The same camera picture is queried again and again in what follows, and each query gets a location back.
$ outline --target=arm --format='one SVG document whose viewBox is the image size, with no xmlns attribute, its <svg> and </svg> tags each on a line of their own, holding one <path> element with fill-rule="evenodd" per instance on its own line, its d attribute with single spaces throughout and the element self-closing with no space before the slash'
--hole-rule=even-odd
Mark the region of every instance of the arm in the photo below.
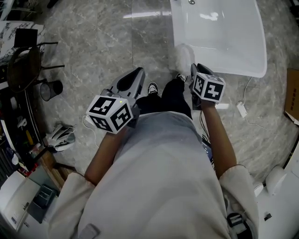
<svg viewBox="0 0 299 239">
<path fill-rule="evenodd" d="M 78 238 L 78 224 L 93 190 L 94 185 L 83 176 L 77 173 L 69 174 L 49 221 L 49 239 Z"/>
<path fill-rule="evenodd" d="M 126 129 L 123 128 L 118 134 L 107 133 L 101 145 L 89 164 L 84 177 L 92 184 L 97 185 L 113 164 L 115 154 L 121 140 L 125 136 Z"/>
<path fill-rule="evenodd" d="M 201 108 L 209 131 L 216 175 L 220 178 L 237 164 L 235 153 L 214 104 L 202 100 Z"/>
</svg>

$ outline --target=black chair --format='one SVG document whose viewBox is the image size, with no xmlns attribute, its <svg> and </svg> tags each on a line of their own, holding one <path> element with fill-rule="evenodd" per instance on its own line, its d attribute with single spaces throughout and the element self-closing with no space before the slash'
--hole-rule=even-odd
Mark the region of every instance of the black chair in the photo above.
<svg viewBox="0 0 299 239">
<path fill-rule="evenodd" d="M 57 44 L 57 42 L 45 42 L 44 44 Z M 31 84 L 39 84 L 47 81 L 46 79 L 37 81 L 41 70 L 64 67 L 64 65 L 43 67 L 41 61 L 41 52 L 38 46 L 22 47 L 17 49 L 12 55 L 7 66 L 7 83 L 12 92 L 19 93 L 27 89 Z M 20 54 L 29 50 L 24 56 Z"/>
</svg>

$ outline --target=cable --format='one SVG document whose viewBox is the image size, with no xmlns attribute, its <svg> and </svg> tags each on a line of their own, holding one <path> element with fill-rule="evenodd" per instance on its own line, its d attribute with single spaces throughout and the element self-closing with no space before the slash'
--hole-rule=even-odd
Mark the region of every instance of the cable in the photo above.
<svg viewBox="0 0 299 239">
<path fill-rule="evenodd" d="M 247 89 L 247 86 L 249 85 L 250 81 L 252 80 L 252 78 L 253 78 L 253 77 L 251 77 L 251 78 L 249 79 L 249 81 L 247 82 L 247 84 L 246 84 L 246 86 L 245 86 L 245 89 L 244 89 L 244 103 L 243 103 L 244 107 L 245 107 L 245 102 L 246 102 L 246 89 Z M 272 133 L 272 134 L 277 135 L 276 133 L 273 133 L 272 131 L 266 129 L 266 128 L 263 127 L 263 126 L 260 126 L 260 125 L 257 124 L 257 123 L 249 123 L 247 119 L 246 119 L 246 121 L 247 121 L 247 123 L 248 123 L 249 125 L 256 125 L 256 126 L 259 126 L 260 128 L 262 128 L 262 129 L 264 129 L 264 130 L 266 130 L 266 131 L 269 131 L 269 132 Z"/>
<path fill-rule="evenodd" d="M 203 138 L 205 141 L 209 142 L 209 140 L 207 139 L 207 137 L 206 137 L 204 134 L 202 135 L 202 138 Z"/>
<path fill-rule="evenodd" d="M 266 131 L 269 131 L 269 132 L 272 133 L 272 134 L 277 135 L 276 133 L 273 133 L 273 132 L 270 131 L 269 129 L 266 129 L 265 127 L 260 126 L 260 125 L 258 125 L 257 123 L 249 123 L 247 119 L 246 119 L 246 121 L 247 121 L 247 123 L 248 123 L 249 125 L 256 125 L 256 126 L 259 126 L 260 128 L 262 128 L 262 129 L 264 129 L 264 130 L 266 130 Z"/>
<path fill-rule="evenodd" d="M 251 78 L 249 79 L 249 81 L 247 82 L 247 85 L 245 86 L 245 89 L 244 89 L 244 103 L 243 103 L 243 105 L 245 105 L 245 102 L 246 102 L 246 89 L 247 89 L 247 86 L 249 85 L 250 81 L 252 80 L 252 78 L 253 78 L 253 77 L 251 77 Z"/>
<path fill-rule="evenodd" d="M 200 112 L 200 116 L 199 116 L 199 121 L 200 121 L 200 125 L 201 125 L 201 127 L 202 127 L 202 129 L 205 131 L 205 133 L 206 133 L 206 136 L 207 136 L 207 141 L 210 143 L 211 141 L 210 141 L 210 137 L 209 137 L 209 134 L 208 134 L 208 132 L 207 132 L 207 130 L 206 130 L 206 127 L 205 127 L 205 124 L 204 124 L 204 122 L 203 122 L 203 120 L 202 120 L 202 111 Z"/>
<path fill-rule="evenodd" d="M 97 145 L 97 142 L 96 142 L 96 140 L 97 140 L 97 134 L 95 133 L 95 131 L 94 131 L 92 128 L 87 127 L 87 126 L 84 124 L 84 116 L 85 116 L 85 118 L 86 118 L 86 114 L 83 115 L 83 117 L 82 117 L 82 124 L 84 125 L 85 128 L 88 128 L 88 129 L 90 129 L 90 130 L 93 131 L 93 133 L 94 133 L 94 144 L 99 148 L 99 146 Z"/>
</svg>

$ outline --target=sneaker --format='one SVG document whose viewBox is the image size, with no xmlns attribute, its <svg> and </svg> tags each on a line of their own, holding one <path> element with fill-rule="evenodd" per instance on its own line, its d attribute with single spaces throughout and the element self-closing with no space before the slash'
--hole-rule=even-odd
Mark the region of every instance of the sneaker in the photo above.
<svg viewBox="0 0 299 239">
<path fill-rule="evenodd" d="M 158 86 L 155 82 L 151 82 L 149 84 L 149 89 L 148 89 L 148 94 L 158 94 L 159 90 L 158 90 Z"/>
<path fill-rule="evenodd" d="M 180 80 L 182 80 L 185 83 L 186 80 L 187 80 L 187 77 L 184 76 L 184 75 L 182 75 L 182 74 L 180 74 L 180 73 L 178 73 L 177 76 L 176 76 L 176 79 L 180 79 Z"/>
</svg>

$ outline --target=black wire trash can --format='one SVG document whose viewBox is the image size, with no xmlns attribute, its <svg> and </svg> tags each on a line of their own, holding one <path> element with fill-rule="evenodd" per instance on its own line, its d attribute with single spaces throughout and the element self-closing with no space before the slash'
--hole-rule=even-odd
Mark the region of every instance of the black wire trash can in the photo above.
<svg viewBox="0 0 299 239">
<path fill-rule="evenodd" d="M 43 83 L 40 88 L 41 97 L 44 101 L 49 101 L 56 95 L 61 94 L 63 88 L 60 80 Z"/>
</svg>

